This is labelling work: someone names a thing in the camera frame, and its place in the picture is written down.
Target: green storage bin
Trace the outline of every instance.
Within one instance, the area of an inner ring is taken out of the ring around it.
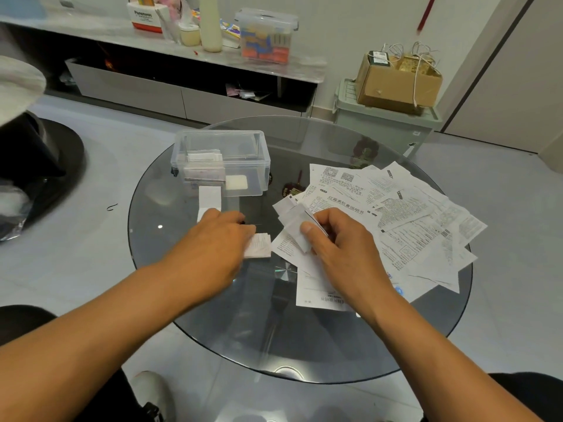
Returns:
[[[344,78],[336,90],[334,109],[336,124],[375,139],[408,158],[442,124],[433,108],[425,108],[417,116],[360,105],[354,80],[349,78]]]

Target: round glass table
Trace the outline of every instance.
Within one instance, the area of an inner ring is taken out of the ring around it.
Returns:
[[[271,184],[259,197],[223,198],[222,210],[240,210],[257,232],[272,240],[282,224],[272,208],[286,184],[303,187],[309,163],[383,168],[393,161],[436,190],[440,188],[411,161],[360,133],[329,122],[291,116],[257,116],[214,124],[208,129],[262,130],[271,157]],[[192,226],[198,198],[188,196],[171,174],[172,147],[145,171],[129,210],[130,251],[137,268],[158,261]],[[297,269],[272,253],[249,259],[220,295],[176,320],[207,349],[252,370],[310,383],[351,383],[385,376],[398,365],[369,326],[353,312],[297,307]],[[472,282],[472,266],[459,273],[460,293],[438,286],[413,302],[444,335],[461,318]]]

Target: cardboard box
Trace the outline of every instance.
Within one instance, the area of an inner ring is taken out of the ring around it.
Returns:
[[[414,73],[399,70],[402,59],[391,57],[390,60],[390,65],[385,66],[375,64],[367,54],[364,56],[356,77],[357,102],[393,111],[413,111]],[[419,73],[417,105],[433,107],[441,85],[442,76],[435,69],[430,69],[428,75]]]

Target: person's left hand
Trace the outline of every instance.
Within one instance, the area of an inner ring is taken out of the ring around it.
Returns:
[[[156,265],[174,290],[182,293],[186,307],[205,302],[226,289],[243,261],[244,250],[256,232],[254,225],[241,225],[240,212],[209,209]]]

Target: qr code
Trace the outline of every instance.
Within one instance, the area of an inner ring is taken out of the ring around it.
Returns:
[[[342,179],[344,181],[352,182],[354,180],[354,175],[344,172],[344,173],[342,173]]]
[[[335,178],[337,173],[338,173],[338,170],[333,169],[332,167],[327,167],[327,168],[324,170],[323,175],[326,175],[326,176],[330,176],[330,177]]]

